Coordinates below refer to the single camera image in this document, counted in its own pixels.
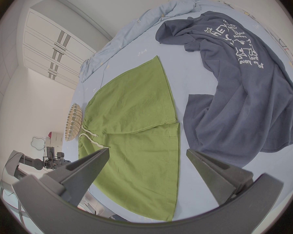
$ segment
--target white drawstring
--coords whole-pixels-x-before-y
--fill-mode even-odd
[[[86,130],[86,129],[84,129],[84,127],[82,126],[82,129],[84,130],[84,131],[86,131],[86,132],[88,132],[88,133],[90,133],[91,135],[93,135],[93,136],[95,136],[95,137],[98,137],[98,135],[96,135],[96,134],[93,134],[92,132],[90,132],[90,131],[88,131],[88,130]],[[82,133],[81,135],[79,135],[79,136],[82,136],[82,135],[85,135],[92,143],[94,143],[94,144],[96,144],[98,147],[101,147],[101,148],[109,148],[109,147],[107,147],[107,146],[103,146],[103,145],[100,145],[99,143],[97,143],[97,142],[95,142],[95,141],[93,141],[88,135],[86,135],[85,133]]]

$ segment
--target pillow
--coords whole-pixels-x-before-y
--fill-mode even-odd
[[[66,127],[65,127],[65,140],[70,141],[74,139],[82,125],[82,110],[80,106],[74,103],[68,113]]]

